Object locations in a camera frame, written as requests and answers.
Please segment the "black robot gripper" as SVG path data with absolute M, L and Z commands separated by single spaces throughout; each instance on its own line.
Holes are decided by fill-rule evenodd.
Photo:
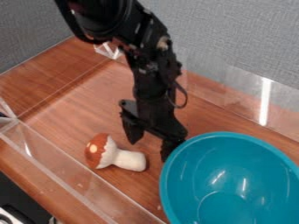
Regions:
M 119 106 L 129 142 L 135 144 L 146 131 L 161 137 L 163 139 L 161 155 L 165 162 L 187 137 L 187 129 L 174 115 L 174 107 L 167 101 L 151 104 L 133 100 L 122 100 Z

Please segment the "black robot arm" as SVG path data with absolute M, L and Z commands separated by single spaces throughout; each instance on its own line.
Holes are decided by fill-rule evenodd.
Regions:
M 54 0 L 64 21 L 83 42 L 114 42 L 134 73 L 133 101 L 119 102 L 129 141 L 134 144 L 146 132 L 161 137 L 162 160 L 185 142 L 189 131 L 174 111 L 183 64 L 177 59 L 167 27 L 138 0 Z

